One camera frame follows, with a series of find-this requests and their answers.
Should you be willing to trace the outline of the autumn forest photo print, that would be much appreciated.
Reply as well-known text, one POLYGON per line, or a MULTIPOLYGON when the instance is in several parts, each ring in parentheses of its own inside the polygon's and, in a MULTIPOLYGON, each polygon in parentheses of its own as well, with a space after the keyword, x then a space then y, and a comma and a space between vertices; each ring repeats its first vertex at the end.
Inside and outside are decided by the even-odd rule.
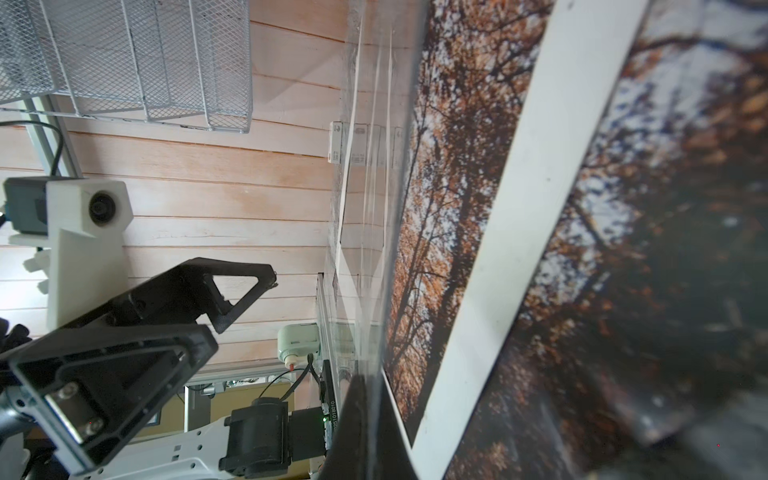
POLYGON ((767 475, 767 5, 643 2, 440 479, 767 475))

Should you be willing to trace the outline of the clear acrylic glass sheet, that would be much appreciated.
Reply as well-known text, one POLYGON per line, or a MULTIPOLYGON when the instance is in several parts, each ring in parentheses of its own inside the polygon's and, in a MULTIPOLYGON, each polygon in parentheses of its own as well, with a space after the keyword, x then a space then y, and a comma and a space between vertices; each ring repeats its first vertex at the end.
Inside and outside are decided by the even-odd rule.
POLYGON ((381 165, 331 164, 326 258, 317 282, 321 355, 342 406, 355 375, 375 381, 401 225, 412 109, 427 23, 425 1, 351 1, 333 121, 385 129, 381 165))

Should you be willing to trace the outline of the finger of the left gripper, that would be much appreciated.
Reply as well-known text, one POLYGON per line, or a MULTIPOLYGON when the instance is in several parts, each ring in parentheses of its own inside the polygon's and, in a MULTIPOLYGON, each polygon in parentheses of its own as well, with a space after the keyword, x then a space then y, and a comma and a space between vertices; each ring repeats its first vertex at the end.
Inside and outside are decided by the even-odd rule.
POLYGON ((215 332, 223 333, 276 286, 277 273, 269 264, 198 257, 113 297, 65 327, 149 331, 194 326, 205 316, 215 332), (245 278, 254 285, 233 303, 224 298, 217 277, 245 278))

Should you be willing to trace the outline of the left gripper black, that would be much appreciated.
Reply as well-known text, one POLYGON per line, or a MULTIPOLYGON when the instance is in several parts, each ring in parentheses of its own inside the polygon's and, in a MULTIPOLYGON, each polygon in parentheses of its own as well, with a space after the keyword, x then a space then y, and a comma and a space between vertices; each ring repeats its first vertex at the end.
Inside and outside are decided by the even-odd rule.
POLYGON ((76 319, 26 347, 29 331, 1 321, 1 388, 24 406, 12 435, 39 427, 63 449, 58 477, 106 466, 217 352, 205 325, 77 329, 76 319))

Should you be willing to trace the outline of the white photo mat board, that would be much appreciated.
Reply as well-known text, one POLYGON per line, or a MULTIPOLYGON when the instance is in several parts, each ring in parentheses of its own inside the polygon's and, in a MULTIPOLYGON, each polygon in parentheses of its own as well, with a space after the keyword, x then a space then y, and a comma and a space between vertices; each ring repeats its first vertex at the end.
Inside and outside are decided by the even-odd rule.
POLYGON ((646 8, 421 7, 382 353, 403 477, 447 472, 646 8))

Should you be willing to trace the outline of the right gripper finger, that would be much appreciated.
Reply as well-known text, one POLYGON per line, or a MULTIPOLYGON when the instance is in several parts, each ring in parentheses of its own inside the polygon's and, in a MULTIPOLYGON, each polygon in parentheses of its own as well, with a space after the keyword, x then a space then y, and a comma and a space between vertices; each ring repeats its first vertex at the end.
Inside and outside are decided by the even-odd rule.
POLYGON ((415 479, 395 409, 381 378, 352 377, 321 479, 415 479))

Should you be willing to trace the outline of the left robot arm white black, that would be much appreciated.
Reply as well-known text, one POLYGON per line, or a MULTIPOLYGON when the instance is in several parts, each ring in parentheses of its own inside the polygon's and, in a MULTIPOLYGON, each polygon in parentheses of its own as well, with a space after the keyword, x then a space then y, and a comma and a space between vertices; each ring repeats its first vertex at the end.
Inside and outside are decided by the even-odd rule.
POLYGON ((135 442, 214 356, 216 335, 276 285, 268 264, 194 258, 41 338, 3 322, 3 476, 252 479, 323 454, 321 410, 294 413, 284 398, 135 442))

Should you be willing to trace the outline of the small white box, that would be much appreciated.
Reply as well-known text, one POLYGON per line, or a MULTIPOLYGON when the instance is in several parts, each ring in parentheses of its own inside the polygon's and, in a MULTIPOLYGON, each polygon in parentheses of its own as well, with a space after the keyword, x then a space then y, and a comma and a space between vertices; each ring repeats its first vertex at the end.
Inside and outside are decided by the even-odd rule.
POLYGON ((329 129, 328 162, 379 166, 385 150, 384 136, 385 129, 379 125, 356 123, 351 129, 348 122, 333 121, 329 129))

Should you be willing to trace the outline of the pale green emergency button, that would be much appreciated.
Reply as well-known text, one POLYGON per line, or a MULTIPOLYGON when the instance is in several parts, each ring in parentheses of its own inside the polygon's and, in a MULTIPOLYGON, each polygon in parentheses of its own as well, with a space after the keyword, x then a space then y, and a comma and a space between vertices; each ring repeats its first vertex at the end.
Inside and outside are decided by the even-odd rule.
POLYGON ((279 330, 278 359, 289 371, 305 365, 309 355, 319 358, 320 352, 320 332, 316 323, 291 324, 279 330))

